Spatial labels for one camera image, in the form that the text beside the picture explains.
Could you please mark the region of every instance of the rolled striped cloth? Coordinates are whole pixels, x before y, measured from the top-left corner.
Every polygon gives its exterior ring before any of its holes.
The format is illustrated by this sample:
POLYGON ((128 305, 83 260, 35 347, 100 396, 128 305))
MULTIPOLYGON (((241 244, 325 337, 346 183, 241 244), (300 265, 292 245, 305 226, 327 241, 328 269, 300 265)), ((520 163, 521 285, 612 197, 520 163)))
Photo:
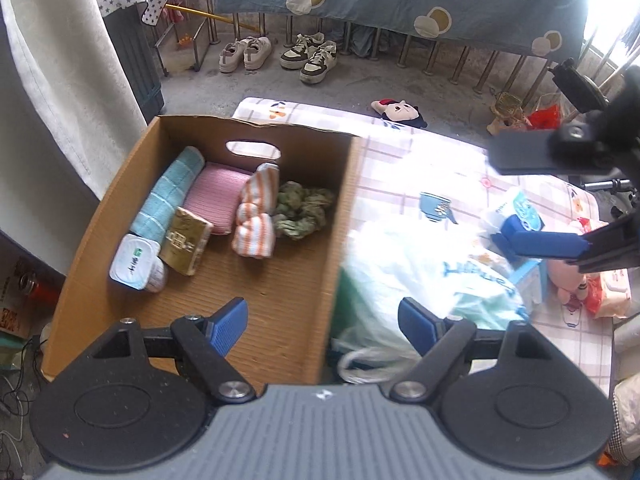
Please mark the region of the rolled striped cloth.
POLYGON ((240 192, 236 213, 236 232, 232 249, 240 256, 269 258, 275 245, 275 231, 270 214, 276 206, 280 170, 265 162, 246 181, 240 192))

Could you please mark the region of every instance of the shoe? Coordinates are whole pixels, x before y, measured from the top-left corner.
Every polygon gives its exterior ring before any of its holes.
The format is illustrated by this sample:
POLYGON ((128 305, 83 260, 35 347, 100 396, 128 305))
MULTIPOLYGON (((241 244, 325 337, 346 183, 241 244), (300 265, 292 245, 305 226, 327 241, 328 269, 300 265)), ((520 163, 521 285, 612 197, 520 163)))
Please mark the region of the shoe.
POLYGON ((228 74, 238 68, 238 64, 244 56, 247 40, 235 41, 227 44, 220 52, 220 72, 228 74))
POLYGON ((280 66, 296 70, 301 69, 323 43, 324 34, 322 32, 312 36, 299 34, 296 44, 280 56, 280 66))
POLYGON ((247 70, 258 70, 271 53, 271 41, 261 38, 246 38, 247 46, 244 50, 244 67, 247 70))
POLYGON ((337 63, 336 50, 335 41, 323 43, 300 71, 300 81, 309 84, 321 82, 326 73, 337 63))

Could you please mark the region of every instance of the pink ribbed cloth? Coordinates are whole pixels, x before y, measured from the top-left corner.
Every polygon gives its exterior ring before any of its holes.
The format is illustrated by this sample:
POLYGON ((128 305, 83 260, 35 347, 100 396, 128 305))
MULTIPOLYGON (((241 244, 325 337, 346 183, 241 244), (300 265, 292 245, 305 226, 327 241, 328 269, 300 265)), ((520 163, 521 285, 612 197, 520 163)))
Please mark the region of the pink ribbed cloth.
POLYGON ((235 225, 240 192, 251 173, 208 162, 182 206, 213 224, 211 234, 228 235, 235 225))

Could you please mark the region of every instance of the ribbed gray panel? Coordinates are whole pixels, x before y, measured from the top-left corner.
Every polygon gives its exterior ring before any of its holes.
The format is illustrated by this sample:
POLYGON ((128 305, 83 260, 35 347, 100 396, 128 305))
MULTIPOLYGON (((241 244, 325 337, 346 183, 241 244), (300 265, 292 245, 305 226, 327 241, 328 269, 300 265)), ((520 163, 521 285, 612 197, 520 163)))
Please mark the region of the ribbed gray panel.
POLYGON ((45 480, 602 480, 591 466, 516 474, 467 456, 419 406, 386 400, 377 386, 269 386, 259 400, 226 406, 194 446, 122 475, 55 465, 45 480))

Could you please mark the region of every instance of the table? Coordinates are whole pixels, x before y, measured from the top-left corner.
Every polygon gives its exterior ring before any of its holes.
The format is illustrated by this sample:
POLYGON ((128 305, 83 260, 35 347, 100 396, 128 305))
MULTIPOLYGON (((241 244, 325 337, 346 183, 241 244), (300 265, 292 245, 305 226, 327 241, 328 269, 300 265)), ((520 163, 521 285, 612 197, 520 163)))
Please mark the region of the table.
MULTIPOLYGON (((433 132, 352 112, 252 97, 238 105, 233 117, 258 124, 301 124, 366 139, 353 229, 387 214, 423 218, 418 207, 422 191, 449 198, 457 222, 478 227, 481 211, 512 186, 524 191, 552 229, 578 217, 599 218, 590 193, 553 176, 498 175, 484 149, 433 132)), ((442 223, 443 229, 448 222, 442 223)), ((533 312, 531 322, 609 395, 611 318, 593 319, 585 309, 571 311, 549 298, 533 312)))

